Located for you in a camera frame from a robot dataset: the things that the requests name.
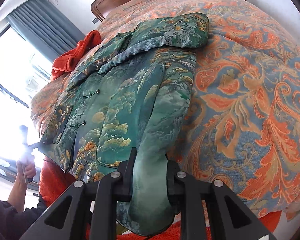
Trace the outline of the person's left forearm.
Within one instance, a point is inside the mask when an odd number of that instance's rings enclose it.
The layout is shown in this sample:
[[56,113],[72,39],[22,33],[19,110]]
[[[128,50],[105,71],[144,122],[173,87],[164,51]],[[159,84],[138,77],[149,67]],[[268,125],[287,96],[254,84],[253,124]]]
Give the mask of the person's left forearm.
[[17,212],[23,212],[25,207],[27,184],[23,177],[17,176],[7,202],[12,205]]

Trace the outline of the person's left hand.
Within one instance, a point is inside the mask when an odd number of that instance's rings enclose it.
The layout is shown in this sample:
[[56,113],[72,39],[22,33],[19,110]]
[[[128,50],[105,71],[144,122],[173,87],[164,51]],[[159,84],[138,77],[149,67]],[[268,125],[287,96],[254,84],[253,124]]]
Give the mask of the person's left hand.
[[22,182],[28,184],[33,181],[33,178],[36,175],[36,166],[33,155],[25,156],[21,160],[18,160],[16,166],[17,177],[21,179]]

